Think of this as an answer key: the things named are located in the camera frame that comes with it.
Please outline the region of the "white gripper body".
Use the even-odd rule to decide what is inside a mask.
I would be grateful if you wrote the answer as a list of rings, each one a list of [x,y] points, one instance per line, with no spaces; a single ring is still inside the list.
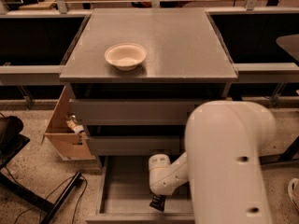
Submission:
[[[165,154],[149,158],[149,188],[155,195],[170,196],[175,189],[189,181],[187,153],[174,162]]]

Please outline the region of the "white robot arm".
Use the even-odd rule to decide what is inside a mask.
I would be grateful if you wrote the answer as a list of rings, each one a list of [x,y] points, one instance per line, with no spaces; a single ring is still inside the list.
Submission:
[[[272,224],[259,153],[275,132],[275,118],[262,105],[200,105],[185,126],[185,152],[176,161],[149,158],[149,188],[170,196],[189,183],[195,224]]]

